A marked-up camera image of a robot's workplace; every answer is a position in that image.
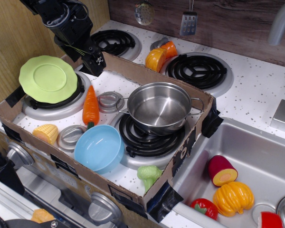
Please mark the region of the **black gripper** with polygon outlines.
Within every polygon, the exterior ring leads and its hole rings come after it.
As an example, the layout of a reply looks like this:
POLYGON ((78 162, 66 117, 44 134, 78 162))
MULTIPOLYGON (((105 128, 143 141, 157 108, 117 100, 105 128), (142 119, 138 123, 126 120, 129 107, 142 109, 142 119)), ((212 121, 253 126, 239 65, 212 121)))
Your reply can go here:
POLYGON ((76 52, 76 54, 66 52, 73 60, 82 56, 81 72, 100 76, 106 67, 106 62, 103 53, 90 38, 92 27, 93 23, 90 18, 67 19, 66 22, 57 27, 55 37, 58 44, 76 52))

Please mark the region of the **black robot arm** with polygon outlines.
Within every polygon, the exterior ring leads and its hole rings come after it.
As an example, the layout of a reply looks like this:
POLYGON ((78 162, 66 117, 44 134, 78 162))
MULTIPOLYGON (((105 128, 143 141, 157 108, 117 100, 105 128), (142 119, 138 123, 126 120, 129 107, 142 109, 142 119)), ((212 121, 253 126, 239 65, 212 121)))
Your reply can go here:
POLYGON ((78 0, 23 0, 33 15, 54 33, 54 42, 72 59, 81 59, 87 70, 99 76, 106 62, 100 48, 91 39, 93 23, 89 10, 78 0))

